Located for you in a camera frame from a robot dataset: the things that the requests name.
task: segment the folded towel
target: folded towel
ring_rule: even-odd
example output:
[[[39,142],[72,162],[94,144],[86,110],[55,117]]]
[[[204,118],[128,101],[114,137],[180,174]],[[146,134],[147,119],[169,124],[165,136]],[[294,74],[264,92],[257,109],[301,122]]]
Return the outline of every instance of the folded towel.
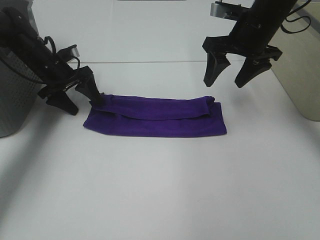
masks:
[[[103,95],[83,126],[118,136],[195,138],[227,133],[221,104],[212,96],[191,100]]]

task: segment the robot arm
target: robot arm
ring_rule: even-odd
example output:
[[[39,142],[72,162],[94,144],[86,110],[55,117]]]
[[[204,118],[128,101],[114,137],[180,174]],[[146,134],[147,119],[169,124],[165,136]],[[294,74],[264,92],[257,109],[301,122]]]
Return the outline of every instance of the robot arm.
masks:
[[[52,51],[46,47],[48,40]],[[78,59],[74,54],[76,45],[56,52],[53,40],[39,37],[29,21],[14,7],[0,11],[0,47],[9,48],[46,85],[38,95],[47,98],[48,105],[76,115],[78,108],[66,94],[73,86],[94,103],[101,103],[102,98],[91,69],[88,66],[80,68],[80,65],[78,69],[73,69],[67,64],[71,59]],[[2,58],[0,60],[11,67]]]
[[[277,61],[282,52],[268,44],[296,2],[255,0],[251,8],[224,3],[222,0],[213,3],[211,15],[237,22],[228,36],[207,37],[203,43],[202,47],[207,52],[206,86],[212,86],[219,74],[230,65],[227,54],[246,57],[235,79],[239,88],[269,70],[272,67],[270,59]]]

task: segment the white surface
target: white surface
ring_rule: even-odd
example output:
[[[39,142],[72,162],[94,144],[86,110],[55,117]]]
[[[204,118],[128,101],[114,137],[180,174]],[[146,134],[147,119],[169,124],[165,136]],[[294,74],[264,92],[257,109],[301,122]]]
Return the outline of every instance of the white surface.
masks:
[[[212,2],[36,0],[33,12],[39,34],[59,49],[78,44],[83,62],[206,61],[205,38],[228,35],[235,24],[210,16]]]
[[[212,88],[206,64],[92,64],[101,91],[222,102],[228,134],[144,138],[82,127],[38,100],[0,140],[1,240],[318,240],[320,124],[271,71],[243,89],[233,62]]]

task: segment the purple towel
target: purple towel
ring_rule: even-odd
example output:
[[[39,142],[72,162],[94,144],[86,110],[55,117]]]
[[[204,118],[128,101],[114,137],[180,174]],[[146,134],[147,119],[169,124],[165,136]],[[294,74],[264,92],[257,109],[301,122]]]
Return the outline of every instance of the purple towel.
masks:
[[[212,96],[191,100],[103,95],[91,103],[83,126],[106,134],[134,137],[194,138],[227,133],[221,104]]]

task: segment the purple cloth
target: purple cloth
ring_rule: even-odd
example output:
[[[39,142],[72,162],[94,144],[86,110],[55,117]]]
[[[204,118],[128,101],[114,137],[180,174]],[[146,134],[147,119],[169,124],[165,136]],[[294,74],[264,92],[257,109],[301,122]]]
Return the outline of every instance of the purple cloth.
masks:
[[[194,138],[227,133],[221,104],[212,96],[191,100],[103,95],[91,103],[83,126],[118,136]]]

